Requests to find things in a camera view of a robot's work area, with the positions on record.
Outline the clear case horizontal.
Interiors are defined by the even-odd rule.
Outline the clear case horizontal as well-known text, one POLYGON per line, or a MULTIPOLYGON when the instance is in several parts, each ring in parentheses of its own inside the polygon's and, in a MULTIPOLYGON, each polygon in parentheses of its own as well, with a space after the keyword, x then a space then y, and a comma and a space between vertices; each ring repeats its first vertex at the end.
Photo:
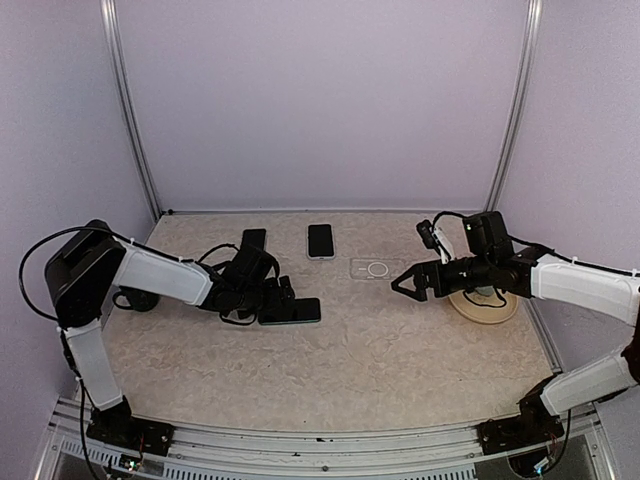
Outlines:
POLYGON ((352 258, 350 276, 354 280, 393 280, 404 271, 405 263, 392 258, 352 258))

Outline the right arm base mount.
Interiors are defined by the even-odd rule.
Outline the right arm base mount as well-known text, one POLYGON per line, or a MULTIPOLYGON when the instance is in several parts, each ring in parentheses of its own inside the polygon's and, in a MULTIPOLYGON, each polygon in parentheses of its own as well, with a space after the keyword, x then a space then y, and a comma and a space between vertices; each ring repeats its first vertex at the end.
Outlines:
POLYGON ((518 406, 519 413, 515 416, 490 419, 476 426, 484 455, 516 450, 565 435, 560 416, 548 412, 540 392, 529 392, 518 406))

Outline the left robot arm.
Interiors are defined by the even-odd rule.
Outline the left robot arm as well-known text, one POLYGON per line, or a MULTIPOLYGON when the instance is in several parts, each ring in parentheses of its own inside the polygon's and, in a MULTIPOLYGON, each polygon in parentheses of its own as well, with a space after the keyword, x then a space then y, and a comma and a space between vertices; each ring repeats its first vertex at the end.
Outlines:
POLYGON ((121 445, 133 443, 140 424, 118 406, 124 395, 102 338, 101 309, 113 288, 172 298, 222 317, 290 313, 295 305, 278 261, 250 244, 238 246, 231 259, 209 265, 141 245, 101 220, 70 233, 46 263, 44 278, 78 375, 94 406, 104 410, 99 424, 121 445))

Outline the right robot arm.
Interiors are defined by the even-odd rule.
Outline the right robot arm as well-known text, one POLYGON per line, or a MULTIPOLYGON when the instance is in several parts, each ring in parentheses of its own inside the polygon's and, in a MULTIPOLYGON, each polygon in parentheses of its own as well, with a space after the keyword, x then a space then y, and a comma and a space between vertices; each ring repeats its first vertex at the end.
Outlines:
MULTIPOLYGON (((560 301, 616 318, 635 327, 639 320, 639 275, 560 255, 554 249, 524 242, 506 229, 498 211, 461 216, 469 256, 457 258, 435 220, 416 230, 424 246, 439 259, 412 265, 391 283, 393 291, 418 302, 491 287, 521 298, 560 301)), ((639 383, 639 338, 600 359, 540 383, 513 419, 511 433, 523 444, 535 442, 558 416, 572 408, 626 391, 639 383)))

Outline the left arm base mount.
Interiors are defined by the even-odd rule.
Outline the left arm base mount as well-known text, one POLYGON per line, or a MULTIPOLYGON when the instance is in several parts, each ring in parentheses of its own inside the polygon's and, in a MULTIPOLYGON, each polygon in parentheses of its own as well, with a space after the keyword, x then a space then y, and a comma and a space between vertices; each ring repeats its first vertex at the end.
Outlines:
POLYGON ((86 434, 105 444, 166 457, 174 432, 175 427, 169 423, 134 416, 123 396, 108 409, 92 409, 86 434))

